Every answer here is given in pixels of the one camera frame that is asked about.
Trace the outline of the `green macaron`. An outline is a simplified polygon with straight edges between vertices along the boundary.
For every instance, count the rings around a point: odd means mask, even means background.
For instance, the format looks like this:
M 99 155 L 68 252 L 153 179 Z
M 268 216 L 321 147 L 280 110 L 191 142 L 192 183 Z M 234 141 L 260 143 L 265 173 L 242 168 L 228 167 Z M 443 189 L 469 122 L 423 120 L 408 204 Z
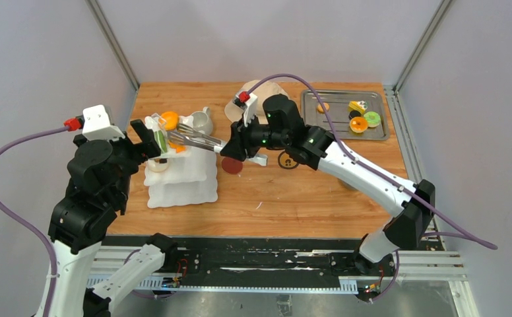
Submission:
M 154 132 L 155 140 L 160 148 L 161 154 L 168 152 L 168 141 L 166 138 L 166 132 L 163 130 L 158 130 Z

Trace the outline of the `orange macaron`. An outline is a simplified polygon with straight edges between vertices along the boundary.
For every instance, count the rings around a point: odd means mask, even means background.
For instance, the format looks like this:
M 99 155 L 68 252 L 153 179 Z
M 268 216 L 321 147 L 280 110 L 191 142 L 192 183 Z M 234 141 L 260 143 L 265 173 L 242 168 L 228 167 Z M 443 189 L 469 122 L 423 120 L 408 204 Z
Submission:
M 160 128 L 166 131 L 175 130 L 179 122 L 179 114 L 173 111 L 161 113 L 158 119 Z

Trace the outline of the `white chocolate donut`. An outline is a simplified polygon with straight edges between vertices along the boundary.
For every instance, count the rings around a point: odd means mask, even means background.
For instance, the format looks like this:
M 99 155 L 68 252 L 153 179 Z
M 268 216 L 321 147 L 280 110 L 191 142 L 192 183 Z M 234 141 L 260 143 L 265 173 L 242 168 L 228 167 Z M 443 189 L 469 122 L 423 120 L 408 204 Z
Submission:
M 156 173 L 161 173 L 161 172 L 164 172 L 168 169 L 169 167 L 169 162 L 168 160 L 165 158 L 154 158 L 154 159 L 150 159 L 147 161 L 146 163 L 146 167 L 148 170 L 150 170 L 151 172 L 156 172 Z

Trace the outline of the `orange star cookie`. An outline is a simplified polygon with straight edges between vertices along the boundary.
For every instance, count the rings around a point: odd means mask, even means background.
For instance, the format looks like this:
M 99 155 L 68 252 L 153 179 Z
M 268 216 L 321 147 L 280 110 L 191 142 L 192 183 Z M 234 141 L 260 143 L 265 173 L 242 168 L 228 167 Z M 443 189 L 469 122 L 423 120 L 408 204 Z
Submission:
M 173 149 L 176 153 L 182 153 L 184 151 L 187 150 L 186 146 L 184 145 L 180 145 L 180 144 L 177 144 L 177 143 L 173 143 L 173 142 L 169 142 L 168 143 L 169 147 L 171 149 Z

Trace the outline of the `metal food tongs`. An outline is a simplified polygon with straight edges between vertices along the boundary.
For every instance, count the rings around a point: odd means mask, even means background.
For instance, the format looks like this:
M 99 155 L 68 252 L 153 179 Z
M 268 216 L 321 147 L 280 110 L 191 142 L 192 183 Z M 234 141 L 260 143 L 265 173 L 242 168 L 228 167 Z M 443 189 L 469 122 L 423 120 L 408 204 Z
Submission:
M 175 130 L 167 131 L 167 135 L 172 143 L 206 149 L 218 154 L 227 144 L 225 140 L 196 131 L 184 123 L 178 123 Z

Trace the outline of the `small orange round biscuit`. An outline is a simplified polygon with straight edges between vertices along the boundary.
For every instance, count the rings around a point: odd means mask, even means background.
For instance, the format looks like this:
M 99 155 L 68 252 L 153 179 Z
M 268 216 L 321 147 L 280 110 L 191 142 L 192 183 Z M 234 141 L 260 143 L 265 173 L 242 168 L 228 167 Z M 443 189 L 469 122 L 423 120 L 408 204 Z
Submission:
M 319 112 L 320 114 L 325 114 L 329 111 L 329 104 L 327 102 L 323 102 L 323 103 L 318 103 L 317 106 L 316 106 L 316 110 L 317 112 Z

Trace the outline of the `white tiered dessert stand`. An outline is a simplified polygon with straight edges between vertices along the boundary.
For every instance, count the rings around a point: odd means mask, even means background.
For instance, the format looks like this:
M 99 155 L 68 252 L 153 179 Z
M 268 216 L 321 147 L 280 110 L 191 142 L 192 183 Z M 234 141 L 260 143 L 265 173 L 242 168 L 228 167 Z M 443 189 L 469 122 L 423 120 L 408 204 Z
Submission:
M 217 194 L 216 154 L 204 149 L 186 147 L 168 152 L 155 159 L 167 159 L 169 167 L 161 173 L 145 168 L 143 184 L 148 188 L 147 207 L 167 208 L 215 202 Z

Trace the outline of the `black round cookie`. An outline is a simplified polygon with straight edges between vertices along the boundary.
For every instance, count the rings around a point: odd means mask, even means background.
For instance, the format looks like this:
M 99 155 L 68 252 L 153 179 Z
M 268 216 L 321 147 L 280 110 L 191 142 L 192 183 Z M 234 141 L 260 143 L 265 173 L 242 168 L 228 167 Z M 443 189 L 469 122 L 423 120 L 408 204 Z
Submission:
M 348 118 L 350 121 L 352 121 L 353 119 L 361 118 L 362 116 L 363 116 L 363 114 L 361 112 L 359 112 L 358 110 L 352 110 L 351 112 L 349 112 Z

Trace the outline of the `orange frosted donut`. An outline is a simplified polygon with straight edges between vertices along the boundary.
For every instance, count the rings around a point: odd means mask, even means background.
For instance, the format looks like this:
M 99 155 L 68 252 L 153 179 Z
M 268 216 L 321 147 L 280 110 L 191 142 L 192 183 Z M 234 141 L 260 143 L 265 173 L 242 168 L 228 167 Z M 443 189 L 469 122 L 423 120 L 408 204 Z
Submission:
M 349 122 L 349 129 L 354 133 L 363 133 L 368 127 L 368 121 L 364 117 L 354 117 Z

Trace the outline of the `green frosted donut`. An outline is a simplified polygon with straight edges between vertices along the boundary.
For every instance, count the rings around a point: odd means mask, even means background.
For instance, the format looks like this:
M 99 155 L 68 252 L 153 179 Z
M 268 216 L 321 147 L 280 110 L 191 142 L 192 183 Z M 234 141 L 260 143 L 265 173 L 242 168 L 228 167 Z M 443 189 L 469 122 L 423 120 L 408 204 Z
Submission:
M 382 122 L 382 117 L 377 112 L 373 111 L 365 112 L 363 118 L 367 121 L 369 128 L 375 128 Z

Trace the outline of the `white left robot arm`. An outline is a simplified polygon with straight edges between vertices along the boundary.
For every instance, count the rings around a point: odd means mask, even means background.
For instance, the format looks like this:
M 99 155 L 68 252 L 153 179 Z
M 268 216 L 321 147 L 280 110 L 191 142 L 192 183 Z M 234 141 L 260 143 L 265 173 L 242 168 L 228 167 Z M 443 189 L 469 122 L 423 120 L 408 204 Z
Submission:
M 178 265 L 177 243 L 156 233 L 107 280 L 87 286 L 108 227 L 125 213 L 132 175 L 160 154 L 152 130 L 140 120 L 131 126 L 139 143 L 124 131 L 116 137 L 74 138 L 77 150 L 67 165 L 69 183 L 49 224 L 55 259 L 38 316 L 110 316 L 148 275 L 157 270 L 169 273 Z

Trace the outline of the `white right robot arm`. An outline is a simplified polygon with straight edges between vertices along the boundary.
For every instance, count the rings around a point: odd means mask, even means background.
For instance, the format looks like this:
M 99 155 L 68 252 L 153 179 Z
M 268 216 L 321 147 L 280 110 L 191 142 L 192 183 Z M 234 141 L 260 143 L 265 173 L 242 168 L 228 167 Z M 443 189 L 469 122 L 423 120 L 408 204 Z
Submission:
M 264 101 L 265 124 L 255 114 L 254 94 L 240 92 L 232 102 L 242 115 L 231 125 L 230 140 L 220 151 L 223 157 L 245 161 L 257 158 L 263 147 L 285 151 L 292 161 L 335 176 L 392 215 L 383 228 L 364 236 L 353 257 L 358 273 L 370 275 L 386 255 L 418 247 L 433 219 L 427 206 L 435 193 L 432 183 L 415 183 L 391 174 L 337 142 L 330 131 L 305 124 L 296 103 L 283 94 Z

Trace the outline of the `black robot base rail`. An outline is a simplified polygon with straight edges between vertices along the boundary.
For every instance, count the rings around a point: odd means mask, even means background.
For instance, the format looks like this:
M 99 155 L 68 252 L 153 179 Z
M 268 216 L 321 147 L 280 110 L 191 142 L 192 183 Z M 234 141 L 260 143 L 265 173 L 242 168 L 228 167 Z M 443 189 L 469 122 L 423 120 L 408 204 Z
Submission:
M 461 283 L 461 257 L 432 238 L 416 251 L 385 256 L 370 269 L 353 264 L 356 238 L 176 238 L 168 264 L 149 273 L 140 290 L 174 292 L 314 293 L 372 302 L 397 284 Z

